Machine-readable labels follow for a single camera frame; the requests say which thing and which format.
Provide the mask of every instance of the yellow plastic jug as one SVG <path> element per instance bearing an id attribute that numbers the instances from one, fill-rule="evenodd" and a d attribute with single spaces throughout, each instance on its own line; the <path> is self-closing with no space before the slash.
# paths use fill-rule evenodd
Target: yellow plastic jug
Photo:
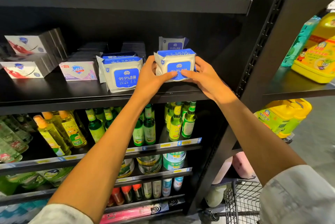
<path id="1" fill-rule="evenodd" d="M 295 114 L 291 103 L 289 100 L 273 101 L 265 109 L 257 112 L 257 118 L 278 134 Z"/>
<path id="2" fill-rule="evenodd" d="M 321 19 L 291 68 L 318 83 L 335 78 L 335 12 Z"/>
<path id="3" fill-rule="evenodd" d="M 289 136 L 301 121 L 312 111 L 312 105 L 305 99 L 295 99 L 290 101 L 292 101 L 291 106 L 295 109 L 295 114 L 284 129 L 278 133 L 280 138 Z"/>

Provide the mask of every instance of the floor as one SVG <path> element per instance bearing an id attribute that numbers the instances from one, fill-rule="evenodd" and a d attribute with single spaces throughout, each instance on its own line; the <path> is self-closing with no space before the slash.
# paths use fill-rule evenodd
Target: floor
<path id="1" fill-rule="evenodd" d="M 306 98 L 312 104 L 312 112 L 294 130 L 290 146 L 308 165 L 335 187 L 335 96 Z M 225 208 L 216 209 L 224 212 Z M 166 216 L 162 220 L 142 221 L 138 224 L 210 224 L 202 214 L 191 216 Z M 225 224 L 221 217 L 217 224 Z"/>

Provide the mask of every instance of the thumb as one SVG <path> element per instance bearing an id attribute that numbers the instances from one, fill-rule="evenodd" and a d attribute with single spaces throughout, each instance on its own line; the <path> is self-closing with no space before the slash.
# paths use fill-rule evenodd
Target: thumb
<path id="1" fill-rule="evenodd" d="M 158 77 L 162 82 L 165 82 L 165 81 L 168 81 L 168 80 L 170 80 L 171 78 L 173 78 L 177 75 L 178 75 L 178 72 L 171 71 L 171 72 L 168 72 L 168 73 L 164 73 L 163 75 L 160 75 Z"/>
<path id="2" fill-rule="evenodd" d="M 188 77 L 188 78 L 194 79 L 196 81 L 200 81 L 201 80 L 201 76 L 200 76 L 199 72 L 194 72 L 194 71 L 183 69 L 181 71 L 181 74 L 184 75 L 184 76 L 186 76 L 186 77 Z"/>

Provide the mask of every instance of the hand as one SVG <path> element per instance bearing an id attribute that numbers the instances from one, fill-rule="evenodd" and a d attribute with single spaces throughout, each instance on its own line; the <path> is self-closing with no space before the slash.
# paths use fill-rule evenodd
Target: hand
<path id="1" fill-rule="evenodd" d="M 236 98 L 216 74 L 213 67 L 198 56 L 195 57 L 195 68 L 198 72 L 182 70 L 181 74 L 190 78 L 186 81 L 196 83 L 208 98 L 216 103 L 227 101 L 228 96 Z"/>
<path id="2" fill-rule="evenodd" d="M 157 93 L 161 85 L 170 80 L 171 78 L 177 76 L 177 72 L 168 72 L 161 76 L 156 76 L 155 57 L 153 55 L 149 56 L 145 65 L 140 71 L 138 77 L 137 85 L 133 95 L 140 96 L 140 98 L 145 99 L 145 103 L 148 104 L 150 99 Z"/>

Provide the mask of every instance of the pink bottle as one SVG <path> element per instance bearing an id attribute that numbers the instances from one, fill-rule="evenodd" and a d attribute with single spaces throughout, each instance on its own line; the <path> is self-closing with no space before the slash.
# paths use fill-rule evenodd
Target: pink bottle
<path id="1" fill-rule="evenodd" d="M 224 175 L 227 173 L 228 169 L 230 168 L 230 166 L 232 165 L 232 157 L 226 159 L 224 161 L 224 164 L 222 165 L 222 167 L 220 168 L 219 172 L 217 173 L 216 177 L 214 178 L 214 181 L 212 182 L 212 184 L 218 184 L 221 182 L 221 180 L 223 179 Z"/>
<path id="2" fill-rule="evenodd" d="M 250 178 L 255 175 L 244 152 L 239 152 L 232 158 L 232 166 L 241 178 Z"/>

